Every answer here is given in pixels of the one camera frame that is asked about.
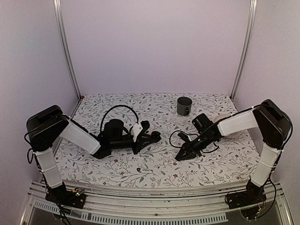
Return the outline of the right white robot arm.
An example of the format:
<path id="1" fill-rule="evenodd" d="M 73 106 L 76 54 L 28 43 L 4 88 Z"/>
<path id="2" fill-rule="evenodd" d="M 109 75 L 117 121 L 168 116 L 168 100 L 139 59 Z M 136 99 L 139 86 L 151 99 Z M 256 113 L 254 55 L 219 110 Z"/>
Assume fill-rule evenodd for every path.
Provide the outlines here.
<path id="1" fill-rule="evenodd" d="M 175 159 L 177 161 L 193 159 L 201 155 L 210 144 L 220 141 L 234 133 L 256 130 L 262 142 L 262 149 L 254 173 L 249 178 L 246 189 L 241 192 L 228 193 L 225 202 L 230 209 L 246 207 L 266 201 L 265 185 L 271 183 L 271 175 L 275 171 L 285 145 L 293 133 L 290 117 L 272 100 L 262 103 L 233 115 L 213 122 L 204 113 L 192 120 L 198 136 L 189 140 L 181 134 L 184 143 Z"/>

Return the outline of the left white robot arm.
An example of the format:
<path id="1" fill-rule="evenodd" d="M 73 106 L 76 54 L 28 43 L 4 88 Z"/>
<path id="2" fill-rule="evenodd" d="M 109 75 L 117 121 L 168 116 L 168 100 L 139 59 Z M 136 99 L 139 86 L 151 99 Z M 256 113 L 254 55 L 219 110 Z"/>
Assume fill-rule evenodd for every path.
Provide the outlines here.
<path id="1" fill-rule="evenodd" d="M 83 209 L 86 194 L 83 189 L 67 190 L 60 175 L 53 144 L 66 141 L 85 151 L 96 159 L 103 159 L 112 154 L 113 150 L 131 149 L 138 154 L 145 147 L 158 143 L 161 134 L 153 131 L 148 134 L 150 123 L 137 120 L 130 129 L 125 128 L 120 119 L 100 122 L 100 131 L 94 135 L 69 116 L 61 108 L 52 105 L 31 116 L 26 122 L 25 141 L 30 145 L 32 157 L 46 184 L 47 201 L 57 206 L 68 206 Z"/>

